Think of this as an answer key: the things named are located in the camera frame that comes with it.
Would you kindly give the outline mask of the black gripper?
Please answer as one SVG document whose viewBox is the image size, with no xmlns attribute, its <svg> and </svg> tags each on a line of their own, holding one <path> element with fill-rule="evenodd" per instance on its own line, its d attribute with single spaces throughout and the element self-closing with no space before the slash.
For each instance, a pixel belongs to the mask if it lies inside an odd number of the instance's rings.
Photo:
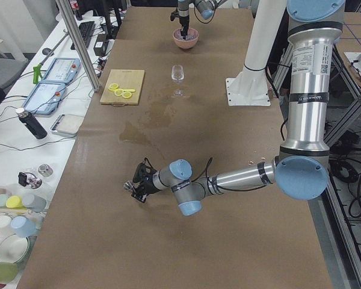
<svg viewBox="0 0 361 289">
<path fill-rule="evenodd" d="M 183 40 L 188 40 L 188 29 L 190 23 L 190 13 L 189 10 L 178 10 L 175 9 L 171 12 L 170 20 L 174 21 L 176 18 L 179 18 L 179 23 L 181 24 L 180 34 Z"/>
<path fill-rule="evenodd" d="M 148 195 L 159 192 L 159 189 L 153 184 L 153 176 L 155 173 L 156 170 L 151 166 L 147 166 L 145 163 L 140 163 L 137 166 L 132 178 L 133 187 L 131 196 L 133 198 L 145 203 Z"/>
</svg>

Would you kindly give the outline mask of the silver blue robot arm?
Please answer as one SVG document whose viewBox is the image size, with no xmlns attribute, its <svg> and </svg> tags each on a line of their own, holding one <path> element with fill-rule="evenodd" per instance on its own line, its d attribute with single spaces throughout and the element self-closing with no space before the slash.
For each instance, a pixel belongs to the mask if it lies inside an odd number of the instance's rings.
<svg viewBox="0 0 361 289">
<path fill-rule="evenodd" d="M 210 23 L 212 18 L 214 17 L 215 10 L 223 5 L 226 0 L 222 1 L 202 1 L 202 0 L 183 0 L 177 2 L 177 7 L 175 11 L 171 12 L 170 20 L 174 21 L 176 18 L 179 19 L 179 23 L 181 24 L 180 35 L 186 40 L 189 30 L 190 24 L 190 5 L 194 5 L 194 14 L 196 14 L 196 10 L 200 13 L 201 17 L 207 22 L 203 22 L 199 20 L 199 22 L 207 24 Z"/>
<path fill-rule="evenodd" d="M 284 14 L 289 16 L 288 41 L 292 45 L 292 72 L 288 127 L 279 154 L 269 163 L 192 178 L 186 160 L 155 170 L 148 159 L 137 166 L 124 188 L 145 202 L 150 194 L 170 189 L 182 214 L 201 210 L 207 196 L 228 191 L 248 192 L 277 184 L 299 200 L 323 193 L 328 183 L 329 147 L 324 142 L 329 101 L 330 67 L 335 41 L 342 33 L 344 1 L 260 1 L 242 71 L 227 79 L 230 105 L 267 106 L 266 66 Z"/>
</svg>

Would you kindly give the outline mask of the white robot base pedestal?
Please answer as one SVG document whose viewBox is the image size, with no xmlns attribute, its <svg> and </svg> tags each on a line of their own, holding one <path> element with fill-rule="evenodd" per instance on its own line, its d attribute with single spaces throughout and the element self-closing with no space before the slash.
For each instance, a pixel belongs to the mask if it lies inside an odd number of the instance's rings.
<svg viewBox="0 0 361 289">
<path fill-rule="evenodd" d="M 243 69 L 226 80 L 230 106 L 269 106 L 265 68 L 282 20 L 286 1 L 260 1 Z"/>
</svg>

